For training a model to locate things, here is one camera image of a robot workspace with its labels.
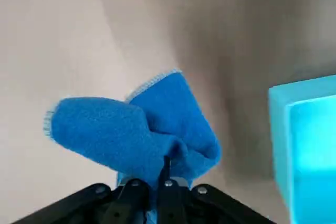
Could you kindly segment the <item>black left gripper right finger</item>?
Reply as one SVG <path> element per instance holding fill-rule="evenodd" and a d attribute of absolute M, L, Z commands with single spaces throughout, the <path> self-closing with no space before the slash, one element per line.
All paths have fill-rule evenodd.
<path fill-rule="evenodd" d="M 200 184 L 190 189 L 182 177 L 171 176 L 164 156 L 157 189 L 157 223 L 273 223 L 219 189 Z"/>

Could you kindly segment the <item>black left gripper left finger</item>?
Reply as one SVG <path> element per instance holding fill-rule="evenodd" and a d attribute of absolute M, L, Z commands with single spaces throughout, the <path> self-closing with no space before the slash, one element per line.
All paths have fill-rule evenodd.
<path fill-rule="evenodd" d="M 145 223 L 150 188 L 130 179 L 112 190 L 90 185 L 14 223 Z"/>

